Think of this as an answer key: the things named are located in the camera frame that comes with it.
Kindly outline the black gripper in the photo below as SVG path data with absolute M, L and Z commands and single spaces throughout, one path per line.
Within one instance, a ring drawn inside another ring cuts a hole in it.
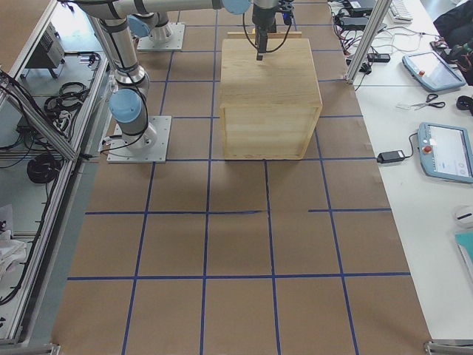
M 268 33 L 276 32 L 276 6 L 253 6 L 252 22 L 256 33 L 256 59 L 261 61 L 267 52 Z

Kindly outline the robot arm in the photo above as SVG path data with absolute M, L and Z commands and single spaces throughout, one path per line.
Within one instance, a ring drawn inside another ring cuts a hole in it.
M 184 10 L 226 9 L 234 15 L 245 13 L 250 1 L 134 1 L 132 14 L 128 16 L 129 28 L 134 37 L 147 38 L 155 47 L 165 47 L 169 42 L 182 40 L 185 25 L 169 24 L 168 12 Z
M 109 108 L 121 129 L 122 147 L 133 152 L 150 147 L 156 141 L 156 133 L 146 107 L 149 77 L 137 59 L 132 34 L 137 35 L 138 31 L 131 30 L 131 25 L 147 32 L 157 24 L 165 24 L 169 11 L 225 9 L 243 16 L 252 7 L 256 58 L 262 60 L 275 15 L 283 11 L 280 1 L 77 1 L 76 4 L 98 21 L 100 43 L 108 50 L 106 56 L 115 66 L 119 86 L 110 99 Z

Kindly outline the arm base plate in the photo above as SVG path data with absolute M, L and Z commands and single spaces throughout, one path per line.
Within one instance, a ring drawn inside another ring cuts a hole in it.
M 165 163 L 171 131 L 170 115 L 149 116 L 149 126 L 140 139 L 122 135 L 118 124 L 115 124 L 115 135 L 120 138 L 111 142 L 107 151 L 108 163 Z
M 182 22 L 168 22 L 155 27 L 147 37 L 142 37 L 137 45 L 141 52 L 181 51 L 186 25 Z

